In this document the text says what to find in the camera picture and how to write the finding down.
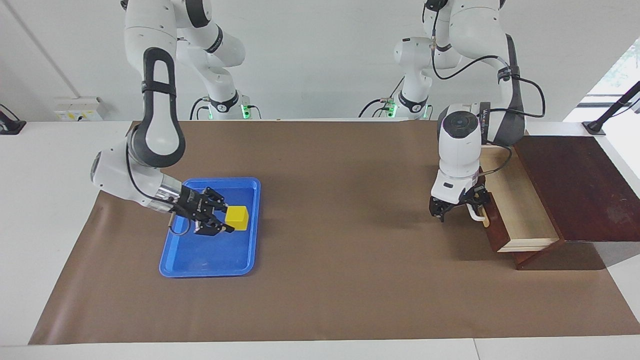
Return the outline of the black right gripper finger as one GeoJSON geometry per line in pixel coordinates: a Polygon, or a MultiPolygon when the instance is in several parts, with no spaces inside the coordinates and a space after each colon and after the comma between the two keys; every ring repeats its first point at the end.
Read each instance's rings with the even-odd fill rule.
{"type": "Polygon", "coordinates": [[[201,192],[201,209],[205,210],[227,210],[228,204],[221,193],[215,191],[212,187],[206,187],[201,192]]]}
{"type": "Polygon", "coordinates": [[[194,234],[201,236],[215,236],[221,232],[233,233],[235,228],[223,223],[218,219],[208,219],[207,221],[196,220],[194,234]]]}

